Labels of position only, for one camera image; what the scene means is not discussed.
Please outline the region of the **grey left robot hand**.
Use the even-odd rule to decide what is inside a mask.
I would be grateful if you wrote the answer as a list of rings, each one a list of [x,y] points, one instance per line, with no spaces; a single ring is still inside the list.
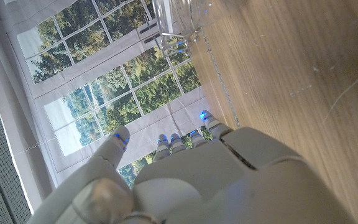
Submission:
[[[130,134],[116,128],[59,185],[31,223],[354,223],[306,160],[253,128],[231,129],[209,111],[213,136],[160,135],[157,152],[128,186],[117,171]]]

